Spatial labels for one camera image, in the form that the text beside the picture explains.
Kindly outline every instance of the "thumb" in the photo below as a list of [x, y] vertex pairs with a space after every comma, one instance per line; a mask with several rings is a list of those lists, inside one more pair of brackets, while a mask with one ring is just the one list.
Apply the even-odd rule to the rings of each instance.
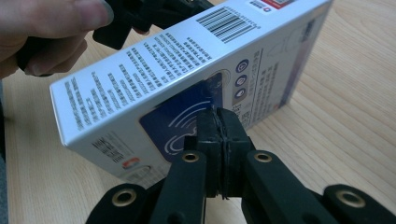
[[0, 9], [0, 34], [61, 38], [106, 26], [113, 17], [104, 0], [6, 1]]

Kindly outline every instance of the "cardboard box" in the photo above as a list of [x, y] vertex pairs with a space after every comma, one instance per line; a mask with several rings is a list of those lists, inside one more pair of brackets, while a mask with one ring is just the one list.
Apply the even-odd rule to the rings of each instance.
[[288, 102], [330, 5], [229, 0], [56, 81], [62, 143], [151, 186], [202, 109], [230, 109], [249, 128]]

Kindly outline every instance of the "black clamp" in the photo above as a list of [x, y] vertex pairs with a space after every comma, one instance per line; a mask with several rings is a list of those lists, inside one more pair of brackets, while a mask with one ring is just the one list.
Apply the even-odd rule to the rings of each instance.
[[358, 189], [334, 185], [323, 195], [307, 189], [275, 154], [256, 150], [235, 113], [225, 109], [198, 116], [197, 136], [185, 139], [165, 180], [147, 190], [132, 184], [111, 189], [87, 223], [201, 224], [205, 199], [218, 194], [242, 198], [248, 224], [396, 223]]
[[[151, 25], [166, 29], [210, 7], [206, 0], [106, 0], [114, 12], [108, 26], [93, 32], [93, 39], [113, 49], [121, 49], [132, 28], [147, 32]], [[30, 59], [53, 39], [29, 36], [17, 52], [18, 67], [24, 71]]]

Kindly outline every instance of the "blue logo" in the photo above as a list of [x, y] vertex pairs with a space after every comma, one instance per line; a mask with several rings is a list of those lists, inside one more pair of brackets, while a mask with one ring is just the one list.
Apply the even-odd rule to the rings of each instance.
[[235, 99], [241, 98], [242, 96], [245, 95], [246, 91], [247, 90], [245, 88], [243, 88], [243, 89], [239, 90], [233, 97], [235, 97]]
[[222, 73], [157, 105], [139, 121], [163, 157], [172, 162], [184, 149], [185, 136], [196, 135], [198, 113], [212, 106], [222, 106]]
[[245, 59], [245, 60], [243, 60], [242, 62], [240, 62], [240, 63], [236, 66], [235, 71], [236, 71], [237, 73], [241, 73], [241, 72], [243, 72], [247, 67], [248, 67], [248, 59]]
[[242, 76], [240, 76], [240, 77], [235, 81], [235, 87], [240, 87], [240, 86], [242, 86], [247, 80], [248, 80], [248, 76], [247, 76], [247, 75], [242, 75]]

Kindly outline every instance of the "wooden table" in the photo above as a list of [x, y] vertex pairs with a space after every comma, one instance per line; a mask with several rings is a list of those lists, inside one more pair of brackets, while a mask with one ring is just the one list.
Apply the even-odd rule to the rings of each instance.
[[[71, 72], [114, 52], [89, 44]], [[4, 79], [9, 223], [83, 223], [121, 183], [62, 147], [49, 84], [66, 75]], [[291, 102], [248, 135], [308, 188], [348, 184], [396, 214], [395, 95], [396, 1], [336, 0]], [[244, 223], [239, 210], [210, 199], [206, 223]]]

